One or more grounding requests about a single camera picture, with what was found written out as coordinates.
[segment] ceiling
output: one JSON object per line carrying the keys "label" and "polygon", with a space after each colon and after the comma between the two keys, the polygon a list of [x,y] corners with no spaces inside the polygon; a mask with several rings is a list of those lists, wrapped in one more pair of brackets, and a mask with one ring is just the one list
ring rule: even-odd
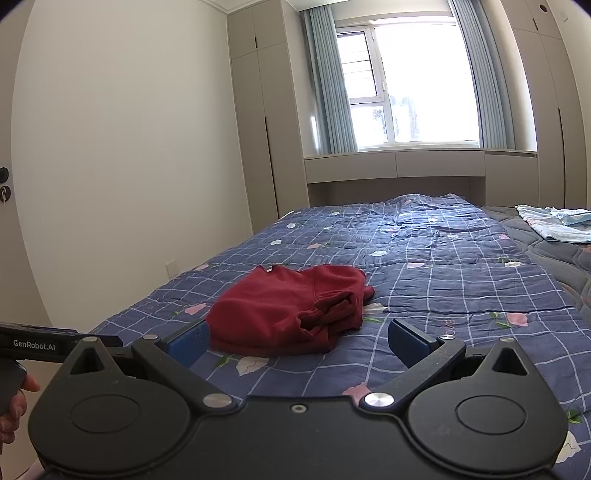
{"label": "ceiling", "polygon": [[[256,4],[261,0],[202,0],[203,2],[221,10],[226,14],[248,7],[248,5]],[[289,3],[298,11],[307,8],[319,7],[320,5],[335,4],[346,0],[288,0]]]}

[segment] folded clothing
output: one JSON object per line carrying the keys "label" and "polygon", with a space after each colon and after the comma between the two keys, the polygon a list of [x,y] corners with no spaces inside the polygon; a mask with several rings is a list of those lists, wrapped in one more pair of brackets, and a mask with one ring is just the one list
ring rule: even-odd
{"label": "folded clothing", "polygon": [[256,267],[224,292],[206,321],[215,350],[240,355],[326,353],[340,334],[360,329],[374,296],[363,271],[319,265],[302,271]]}
{"label": "folded clothing", "polygon": [[591,243],[591,222],[584,220],[586,210],[557,210],[528,205],[515,208],[519,216],[548,242]]}

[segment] human hand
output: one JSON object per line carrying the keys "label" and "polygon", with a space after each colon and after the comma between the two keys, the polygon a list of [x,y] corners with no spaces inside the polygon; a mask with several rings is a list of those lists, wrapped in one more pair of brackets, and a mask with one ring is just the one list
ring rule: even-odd
{"label": "human hand", "polygon": [[8,413],[0,417],[0,453],[2,453],[2,444],[14,442],[14,432],[19,427],[20,418],[27,411],[27,398],[22,392],[23,390],[38,392],[41,387],[31,374],[27,374],[22,382],[21,390],[11,399],[8,404]]}

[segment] blue plaid comforter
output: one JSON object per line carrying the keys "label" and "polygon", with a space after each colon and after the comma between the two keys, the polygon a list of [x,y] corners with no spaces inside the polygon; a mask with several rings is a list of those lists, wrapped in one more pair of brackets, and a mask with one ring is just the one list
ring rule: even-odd
{"label": "blue plaid comforter", "polygon": [[242,400],[247,395],[359,398],[405,370],[388,347],[392,318],[468,345],[514,336],[570,412],[556,471],[591,478],[591,338],[569,296],[519,250],[503,227],[455,195],[407,195],[385,203],[292,212],[253,238],[186,272],[101,324],[129,343],[205,317],[257,265],[352,265],[375,296],[364,323],[325,355],[240,357],[209,351],[192,370]]}

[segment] red sweatshirt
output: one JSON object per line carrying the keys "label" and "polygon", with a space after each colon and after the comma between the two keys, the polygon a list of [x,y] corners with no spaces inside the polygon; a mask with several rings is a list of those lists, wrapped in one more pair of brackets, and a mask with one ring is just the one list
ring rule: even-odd
{"label": "red sweatshirt", "polygon": [[207,315],[210,345],[264,357],[325,353],[342,332],[361,328],[363,303],[373,295],[365,273],[353,267],[256,267]]}

